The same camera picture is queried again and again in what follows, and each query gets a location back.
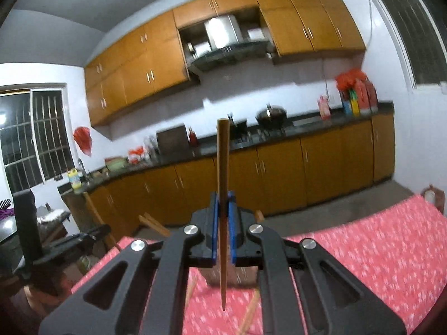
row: red plastic bag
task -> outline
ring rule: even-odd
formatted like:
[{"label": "red plastic bag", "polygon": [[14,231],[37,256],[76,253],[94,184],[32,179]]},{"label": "red plastic bag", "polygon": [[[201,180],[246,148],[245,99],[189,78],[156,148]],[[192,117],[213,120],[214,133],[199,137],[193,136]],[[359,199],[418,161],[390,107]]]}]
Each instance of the red plastic bag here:
[{"label": "red plastic bag", "polygon": [[78,144],[80,150],[88,156],[92,156],[92,138],[90,136],[90,128],[78,127],[73,133],[73,138]]}]

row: window frame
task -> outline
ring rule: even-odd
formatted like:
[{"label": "window frame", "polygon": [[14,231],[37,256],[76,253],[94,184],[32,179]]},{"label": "window frame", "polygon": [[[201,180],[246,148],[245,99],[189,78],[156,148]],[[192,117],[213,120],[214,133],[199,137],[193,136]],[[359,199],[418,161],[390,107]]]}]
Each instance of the window frame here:
[{"label": "window frame", "polygon": [[[79,155],[77,153],[76,147],[75,147],[75,142],[73,139],[73,130],[72,130],[72,125],[71,125],[71,120],[70,120],[70,113],[69,113],[69,109],[68,109],[68,92],[66,89],[66,85],[58,85],[58,84],[50,84],[50,85],[43,85],[43,84],[39,84],[38,87],[29,87],[31,85],[19,85],[17,86],[17,88],[15,88],[14,86],[7,86],[7,87],[2,87],[2,88],[7,88],[4,90],[0,90],[0,95],[4,94],[6,91],[9,90],[15,90],[15,89],[20,89],[23,90],[22,93],[18,93],[18,94],[30,94],[30,112],[33,115],[33,92],[37,92],[37,91],[60,91],[61,92],[61,99],[62,99],[62,111],[63,111],[63,119],[64,119],[64,125],[65,125],[65,132],[66,132],[66,136],[67,136],[67,141],[68,141],[68,147],[70,150],[70,153],[72,155],[72,159],[73,159],[73,164],[76,167],[76,162],[79,159]],[[46,185],[48,183],[53,183],[55,182],[54,178],[50,178],[50,179],[45,179],[45,175],[43,173],[43,169],[42,169],[42,163],[40,162],[40,158],[39,158],[39,153],[37,152],[37,141],[36,141],[36,135],[35,135],[35,130],[34,130],[34,117],[31,116],[31,132],[32,132],[32,140],[33,140],[33,145],[34,145],[34,150],[36,153],[36,157],[38,158],[37,160],[37,165],[39,166],[39,172],[41,174],[42,177],[42,183],[37,184],[36,186],[39,185]],[[6,177],[6,170],[5,170],[5,166],[4,166],[4,162],[3,162],[3,155],[0,155],[0,164],[1,164],[1,172],[3,173],[3,177],[5,178],[5,182],[7,184],[7,188],[9,190],[10,195],[12,196],[12,192],[11,189],[9,187],[9,183],[8,183],[8,179]],[[68,175],[66,172],[62,173],[62,177],[63,177],[63,181],[66,181],[68,179]]]},{"label": "window frame", "polygon": [[[441,94],[442,93],[442,84],[441,82],[438,84],[417,84],[416,80],[414,78],[414,73],[411,68],[410,59],[408,57],[408,53],[405,49],[404,42],[402,40],[402,37],[399,33],[399,30],[397,29],[396,24],[394,23],[393,18],[391,17],[390,13],[388,12],[387,7],[382,2],[382,0],[372,0],[374,2],[374,5],[376,6],[377,10],[381,14],[382,19],[384,20],[385,26],[388,29],[388,32],[391,35],[391,38],[393,40],[394,46],[396,47],[397,55],[399,56],[399,60],[401,62],[402,70],[405,77],[405,82],[407,84],[407,88],[409,92],[412,92],[413,94]],[[428,10],[427,6],[425,5],[423,0],[418,0],[421,4],[424,12],[426,13],[428,20],[430,21],[434,32],[438,38],[439,44],[441,45],[441,49],[443,50],[444,58],[447,62],[447,49],[444,45],[443,39],[441,37],[441,34],[439,32],[438,27],[436,26],[436,23],[433,19],[433,16],[431,15],[430,11]]]}]

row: metal screw cap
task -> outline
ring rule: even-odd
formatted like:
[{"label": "metal screw cap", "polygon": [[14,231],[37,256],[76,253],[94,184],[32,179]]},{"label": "metal screw cap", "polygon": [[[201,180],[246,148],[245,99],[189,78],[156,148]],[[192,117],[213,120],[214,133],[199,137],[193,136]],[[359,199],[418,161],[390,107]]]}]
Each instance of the metal screw cap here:
[{"label": "metal screw cap", "polygon": [[262,227],[261,224],[252,224],[252,225],[249,227],[249,231],[250,231],[251,233],[262,233],[263,230],[264,230],[264,228]]},{"label": "metal screw cap", "polygon": [[189,225],[186,226],[183,231],[187,234],[187,235],[192,235],[192,234],[196,234],[198,232],[198,227],[195,225]]},{"label": "metal screw cap", "polygon": [[142,241],[141,239],[137,239],[136,241],[133,241],[132,244],[130,245],[130,247],[132,248],[132,250],[134,250],[135,252],[138,252],[139,250],[142,250],[144,248],[144,246],[146,245],[146,243],[144,243],[144,241]]},{"label": "metal screw cap", "polygon": [[303,247],[306,249],[314,249],[317,246],[317,242],[311,238],[303,240]]}]

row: black countertop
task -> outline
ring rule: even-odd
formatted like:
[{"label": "black countertop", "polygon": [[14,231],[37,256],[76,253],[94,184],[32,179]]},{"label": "black countertop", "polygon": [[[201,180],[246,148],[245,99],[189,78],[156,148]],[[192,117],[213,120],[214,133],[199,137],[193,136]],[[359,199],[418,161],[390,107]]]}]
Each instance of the black countertop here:
[{"label": "black countertop", "polygon": [[[282,134],[275,134],[272,136],[265,136],[256,132],[257,126],[249,127],[249,131],[253,132],[251,139],[242,143],[231,143],[230,151],[243,150],[250,147],[271,144],[287,139],[303,137],[314,134],[316,132],[329,130],[331,128],[342,127],[351,123],[366,121],[371,119],[373,115],[394,113],[394,106],[392,102],[380,102],[377,112],[361,116],[347,116],[342,109],[335,109],[331,111],[331,118],[322,120],[318,112],[305,114],[289,118],[287,125]],[[76,190],[68,189],[61,193],[66,195],[68,193],[82,194],[83,192],[92,192],[98,186],[107,183],[124,175],[133,174],[139,171],[149,170],[152,168],[160,168],[178,164],[181,162],[188,162],[202,159],[204,157],[213,157],[217,153],[216,135],[206,137],[200,140],[201,145],[188,151],[183,151],[177,154],[160,155],[156,161],[143,161],[135,165],[129,165],[123,169],[109,172],[107,176],[102,175],[99,178],[93,179],[90,183],[84,183],[81,188]]]}]

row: faucet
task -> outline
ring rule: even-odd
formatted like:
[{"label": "faucet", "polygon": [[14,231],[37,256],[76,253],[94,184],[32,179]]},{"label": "faucet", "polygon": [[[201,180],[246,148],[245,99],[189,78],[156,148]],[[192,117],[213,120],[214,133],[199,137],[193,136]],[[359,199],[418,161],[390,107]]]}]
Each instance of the faucet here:
[{"label": "faucet", "polygon": [[90,177],[87,175],[87,172],[85,171],[85,167],[81,159],[78,159],[78,164],[81,165],[82,176],[85,177],[87,184],[90,184]]}]

